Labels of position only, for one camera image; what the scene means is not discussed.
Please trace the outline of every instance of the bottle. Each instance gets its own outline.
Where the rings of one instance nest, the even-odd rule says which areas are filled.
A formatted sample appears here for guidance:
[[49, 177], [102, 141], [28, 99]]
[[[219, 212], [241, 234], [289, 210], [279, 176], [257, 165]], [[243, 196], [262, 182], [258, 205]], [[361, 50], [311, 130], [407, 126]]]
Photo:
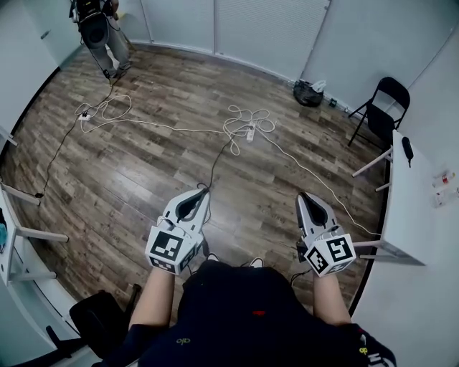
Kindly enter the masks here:
[[443, 175], [437, 177], [433, 182], [433, 187], [440, 187], [444, 185], [448, 185], [450, 181], [456, 177], [454, 172], [446, 171]]
[[440, 208], [456, 199], [459, 199], [459, 187], [456, 187], [454, 190], [445, 189], [435, 193], [433, 196], [433, 206], [435, 208]]

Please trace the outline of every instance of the wooden floor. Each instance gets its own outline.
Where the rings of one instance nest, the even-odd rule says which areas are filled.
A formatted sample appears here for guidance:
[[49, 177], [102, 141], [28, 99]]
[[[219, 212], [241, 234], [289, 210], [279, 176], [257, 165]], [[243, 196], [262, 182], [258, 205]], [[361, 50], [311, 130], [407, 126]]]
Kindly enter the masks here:
[[[272, 139], [314, 170], [359, 223], [377, 229], [382, 194], [374, 193], [374, 188], [384, 183], [383, 165], [351, 177], [380, 153], [359, 139], [346, 147], [355, 121], [328, 106], [302, 108], [284, 82], [211, 57], [142, 47], [132, 60], [132, 68], [113, 91], [133, 99], [130, 118], [219, 130], [233, 116], [229, 105], [266, 108], [278, 121]], [[28, 192], [41, 191], [47, 165], [74, 123], [75, 108], [82, 102], [97, 103], [109, 90], [91, 56], [79, 53], [46, 86], [22, 121], [14, 136], [19, 145], [8, 148], [1, 167], [4, 181]], [[114, 103], [106, 115], [125, 109], [126, 102]], [[168, 200], [200, 181], [208, 182], [212, 163], [226, 141], [224, 135], [177, 133], [131, 123], [83, 134], [77, 124], [49, 170], [42, 204], [14, 205], [23, 224], [70, 237], [68, 243], [34, 247], [72, 295], [80, 300], [104, 289], [125, 305], [131, 285], [143, 285], [150, 272], [143, 251], [151, 225]], [[240, 147], [239, 157], [227, 149], [218, 161], [212, 218], [204, 226], [211, 251], [222, 261], [239, 266], [262, 257], [288, 279], [307, 269], [295, 253], [299, 230], [294, 202], [299, 191], [330, 203], [354, 241], [372, 239], [351, 224], [312, 175], [261, 136], [255, 136], [252, 144], [241, 140]], [[191, 267], [196, 269], [202, 261], [200, 255]], [[365, 267], [366, 262], [358, 260], [339, 274], [347, 304]], [[188, 276], [185, 270], [177, 277], [174, 311]], [[294, 287], [307, 307], [312, 301], [311, 280], [311, 274], [298, 278]]]

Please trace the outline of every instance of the white table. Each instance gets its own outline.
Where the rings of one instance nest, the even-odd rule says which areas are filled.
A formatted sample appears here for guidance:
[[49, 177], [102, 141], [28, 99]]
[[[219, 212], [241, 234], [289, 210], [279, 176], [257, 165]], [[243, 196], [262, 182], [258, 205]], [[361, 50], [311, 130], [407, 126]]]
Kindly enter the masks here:
[[54, 279], [56, 278], [55, 272], [22, 272], [22, 273], [11, 273], [11, 261], [14, 252], [14, 243], [18, 236], [20, 237], [33, 237], [39, 239], [48, 239], [50, 241], [67, 242], [69, 237], [65, 234], [37, 231], [36, 229], [30, 229], [23, 227], [14, 212], [13, 206], [9, 200], [8, 195], [18, 197], [30, 204], [39, 205], [40, 200], [17, 191], [12, 187], [0, 184], [0, 208], [3, 211], [3, 216], [6, 222], [7, 239], [5, 248], [2, 254], [0, 254], [0, 275], [1, 279], [8, 286], [9, 282], [25, 281], [25, 280], [39, 280], [39, 279]]
[[355, 245], [376, 246], [388, 253], [361, 255], [362, 259], [426, 265], [435, 247], [435, 209], [430, 201], [433, 167], [412, 144], [414, 158], [410, 168], [402, 138], [402, 134], [394, 130], [392, 147], [352, 175], [359, 175], [382, 159], [392, 162], [390, 182], [377, 188], [380, 191], [389, 187], [381, 239]]

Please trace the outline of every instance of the black chair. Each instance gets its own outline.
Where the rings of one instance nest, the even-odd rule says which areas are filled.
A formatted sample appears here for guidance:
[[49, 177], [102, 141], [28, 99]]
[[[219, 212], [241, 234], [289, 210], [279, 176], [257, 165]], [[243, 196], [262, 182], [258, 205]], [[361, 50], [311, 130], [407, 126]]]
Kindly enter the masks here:
[[72, 353], [86, 345], [100, 359], [104, 359], [124, 341], [140, 291], [141, 286], [135, 284], [124, 312], [115, 298], [103, 290], [79, 301], [70, 309], [70, 317], [80, 332], [81, 338], [60, 340], [52, 327], [47, 326], [46, 331], [56, 345], [56, 350], [13, 367], [50, 367], [62, 359], [71, 358]]
[[[397, 103], [399, 103], [404, 111], [402, 117], [398, 120], [394, 121], [392, 116], [386, 114], [384, 111], [380, 110], [377, 106], [373, 104], [374, 98], [378, 91], [386, 93], [388, 96], [392, 97]], [[364, 122], [365, 118], [368, 119], [368, 127], [371, 132], [373, 132], [376, 136], [378, 136], [382, 141], [384, 141], [387, 145], [392, 144], [392, 131], [394, 129], [398, 130], [400, 123], [403, 120], [404, 114], [407, 112], [408, 107], [410, 106], [410, 94], [408, 93], [407, 88], [401, 85], [398, 81], [396, 81], [392, 77], [383, 77], [374, 91], [373, 97], [365, 102], [360, 108], [355, 110], [352, 115], [358, 111], [360, 111], [363, 107], [366, 107], [366, 111], [363, 117], [360, 120], [359, 126], [355, 130], [354, 134], [352, 135], [351, 140], [347, 146], [351, 146], [352, 141], [356, 137], [356, 135], [362, 137], [363, 139], [369, 141], [371, 144], [374, 144], [369, 139], [365, 138], [364, 136], [358, 134], [357, 132], [360, 129], [361, 124]]]

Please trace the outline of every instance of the black cable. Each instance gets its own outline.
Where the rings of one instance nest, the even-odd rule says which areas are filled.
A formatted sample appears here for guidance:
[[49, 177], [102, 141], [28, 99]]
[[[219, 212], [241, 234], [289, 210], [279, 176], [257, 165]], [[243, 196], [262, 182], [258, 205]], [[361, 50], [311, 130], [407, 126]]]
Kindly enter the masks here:
[[199, 186], [203, 185], [208, 191], [210, 191], [210, 188], [212, 187], [212, 182], [214, 180], [214, 169], [215, 169], [215, 165], [217, 164], [217, 161], [218, 161], [218, 158], [220, 158], [220, 156], [222, 155], [223, 153], [223, 150], [228, 146], [228, 144], [230, 144], [232, 142], [232, 138], [230, 138], [224, 146], [222, 146], [222, 149], [220, 149], [220, 152], [218, 153], [217, 157], [215, 158], [215, 161], [214, 161], [214, 164], [212, 164], [212, 170], [210, 171], [210, 182], [209, 182], [209, 185], [205, 184], [204, 182], [199, 182], [197, 184], [197, 188], [199, 189]]
[[48, 186], [48, 181], [49, 181], [49, 169], [51, 168], [51, 164], [52, 162], [55, 161], [56, 157], [57, 157], [57, 154], [59, 153], [62, 145], [64, 144], [65, 142], [65, 138], [70, 134], [70, 132], [73, 130], [73, 128], [75, 127], [75, 125], [77, 125], [77, 121], [78, 121], [78, 118], [80, 117], [80, 115], [78, 115], [76, 118], [75, 118], [75, 121], [73, 122], [73, 125], [72, 125], [72, 128], [70, 130], [67, 131], [67, 133], [64, 135], [64, 138], [62, 139], [62, 141], [60, 142], [59, 144], [59, 148], [56, 150], [56, 154], [54, 157], [52, 157], [52, 160], [49, 162], [48, 164], [48, 167], [46, 168], [46, 181], [44, 182], [44, 187], [43, 187], [43, 192], [42, 193], [36, 193], [35, 194], [35, 197], [37, 198], [42, 198], [44, 196], [44, 192], [46, 191], [46, 187]]
[[312, 268], [310, 268], [309, 270], [306, 270], [305, 272], [297, 272], [296, 274], [293, 274], [290, 279], [290, 286], [291, 287], [293, 286], [293, 282], [295, 281], [296, 278], [300, 277], [301, 275], [308, 274], [311, 270]]
[[99, 69], [102, 70], [103, 76], [106, 77], [108, 80], [110, 80], [110, 74], [108, 74], [108, 71], [107, 71], [106, 69], [103, 69], [103, 68], [100, 66], [99, 60], [94, 56], [93, 51], [91, 51], [91, 48], [88, 47], [87, 49], [89, 49], [89, 52], [90, 52], [91, 55], [93, 56], [93, 59], [94, 59], [95, 62], [97, 63]]
[[[103, 100], [101, 100], [95, 107], [93, 108], [97, 108], [100, 104], [104, 103], [113, 93], [113, 87], [115, 86], [115, 84], [119, 81], [120, 78], [118, 78], [111, 86], [110, 86], [110, 93], [108, 93], [107, 97], [105, 97]], [[73, 122], [73, 125], [71, 127], [70, 130], [67, 131], [67, 133], [64, 135], [64, 138], [62, 139], [62, 141], [60, 142], [59, 144], [59, 148], [56, 150], [56, 154], [54, 157], [52, 157], [52, 160], [49, 162], [48, 164], [48, 167], [46, 168], [46, 181], [44, 182], [44, 187], [43, 187], [43, 192], [41, 193], [36, 193], [35, 194], [35, 197], [36, 198], [42, 198], [44, 196], [44, 193], [46, 191], [46, 188], [48, 186], [48, 181], [49, 181], [49, 169], [51, 168], [51, 165], [52, 165], [52, 162], [55, 161], [56, 157], [57, 157], [57, 154], [60, 152], [60, 149], [62, 147], [62, 145], [64, 144], [65, 142], [65, 139], [66, 137], [72, 132], [73, 128], [77, 125], [77, 121], [78, 121], [78, 118], [81, 116], [81, 115], [84, 115], [86, 116], [87, 115], [87, 112], [91, 109], [93, 109], [92, 107], [88, 107], [86, 108], [86, 110], [82, 111], [81, 113], [79, 113], [77, 115], [77, 117], [75, 118], [75, 121]]]
[[111, 25], [111, 24], [110, 24], [110, 21], [109, 21], [108, 19], [107, 19], [107, 23], [108, 23], [108, 25], [110, 26], [111, 29], [114, 29], [114, 30], [117, 31], [117, 32], [119, 32], [119, 31], [121, 30], [121, 28], [116, 29], [113, 25]]
[[[205, 184], [204, 182], [199, 182], [196, 187], [198, 189], [200, 189], [200, 186], [204, 186], [206, 188], [206, 190], [209, 192], [209, 195], [210, 195], [210, 188], [212, 187], [212, 182], [214, 180], [214, 169], [215, 169], [215, 165], [217, 164], [217, 161], [218, 161], [218, 158], [220, 158], [220, 156], [222, 155], [223, 153], [223, 150], [228, 146], [228, 144], [230, 144], [232, 142], [232, 138], [229, 139], [229, 141], [227, 141], [225, 143], [224, 146], [222, 146], [222, 149], [220, 149], [220, 152], [218, 153], [217, 157], [215, 158], [215, 161], [214, 161], [214, 164], [212, 164], [212, 170], [210, 171], [210, 182], [209, 182], [209, 185]], [[209, 218], [207, 218], [207, 220], [204, 222], [204, 224], [207, 224], [209, 222], [209, 220], [212, 218], [212, 211], [210, 210], [210, 205], [209, 205]]]

